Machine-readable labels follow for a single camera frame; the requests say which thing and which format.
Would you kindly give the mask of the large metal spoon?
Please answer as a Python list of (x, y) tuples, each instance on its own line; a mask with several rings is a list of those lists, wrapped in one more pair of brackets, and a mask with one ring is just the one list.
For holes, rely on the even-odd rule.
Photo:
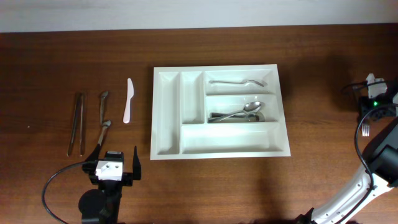
[[(210, 113), (210, 118), (219, 118), (225, 116), (227, 114), (224, 113)], [(258, 122), (264, 121), (264, 116), (261, 113), (251, 113), (251, 114), (236, 114), (232, 117), (226, 118), (221, 122)]]
[(257, 112), (257, 111), (259, 111), (260, 109), (261, 109), (261, 102), (259, 102), (259, 101), (253, 101), (253, 102), (250, 102), (250, 103), (245, 104), (242, 110), (234, 111), (234, 112), (231, 112), (231, 113), (229, 113), (229, 114), (223, 115), (223, 116), (221, 116), (221, 117), (210, 118), (210, 119), (208, 120), (208, 122), (209, 122), (209, 123), (217, 123), (217, 122), (219, 122), (219, 121), (222, 121), (222, 120), (225, 120), (225, 119), (227, 119), (227, 118), (230, 118), (230, 117), (232, 117), (232, 116), (234, 116), (234, 115), (236, 115), (236, 114), (240, 114), (240, 113), (250, 114), (250, 113), (252, 113), (252, 112)]

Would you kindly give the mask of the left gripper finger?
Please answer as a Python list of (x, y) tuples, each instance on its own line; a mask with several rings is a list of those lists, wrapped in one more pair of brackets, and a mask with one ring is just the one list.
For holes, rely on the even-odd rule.
[(101, 150), (101, 144), (97, 144), (96, 147), (94, 148), (93, 152), (86, 158), (85, 161), (90, 162), (90, 161), (98, 160), (100, 150)]
[(134, 154), (132, 162), (132, 179), (141, 180), (141, 162), (137, 154), (137, 146), (134, 146)]

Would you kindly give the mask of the metal fork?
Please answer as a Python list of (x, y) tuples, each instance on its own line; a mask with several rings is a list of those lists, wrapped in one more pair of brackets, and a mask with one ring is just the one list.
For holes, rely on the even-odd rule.
[(221, 80), (210, 80), (209, 83), (214, 84), (214, 83), (222, 83), (222, 84), (238, 84), (238, 85), (245, 85), (247, 83), (253, 83), (256, 85), (259, 85), (261, 87), (265, 87), (267, 85), (266, 82), (259, 82), (256, 80), (242, 80), (239, 82), (229, 82), (229, 81), (221, 81)]
[(369, 137), (370, 135), (370, 124), (368, 122), (363, 122), (361, 124), (362, 137)]

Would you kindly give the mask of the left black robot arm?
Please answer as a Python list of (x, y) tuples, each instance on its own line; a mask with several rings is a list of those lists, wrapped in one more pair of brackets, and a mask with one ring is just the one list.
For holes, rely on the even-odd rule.
[(117, 223), (123, 187), (141, 180), (141, 163), (134, 149), (132, 172), (123, 171), (124, 153), (107, 151), (99, 158), (98, 144), (82, 165), (82, 171), (96, 189), (85, 192), (78, 202), (82, 223)]

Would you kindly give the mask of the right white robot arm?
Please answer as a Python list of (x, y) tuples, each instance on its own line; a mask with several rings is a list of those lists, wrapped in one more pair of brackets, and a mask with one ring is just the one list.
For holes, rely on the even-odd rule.
[[(397, 188), (397, 78), (385, 80), (370, 73), (365, 81), (344, 86), (358, 98), (358, 125), (354, 146), (361, 165), (354, 177), (327, 203), (299, 215), (298, 224), (351, 223), (362, 208)], [(369, 121), (393, 120), (360, 150), (358, 134), (369, 136)]]

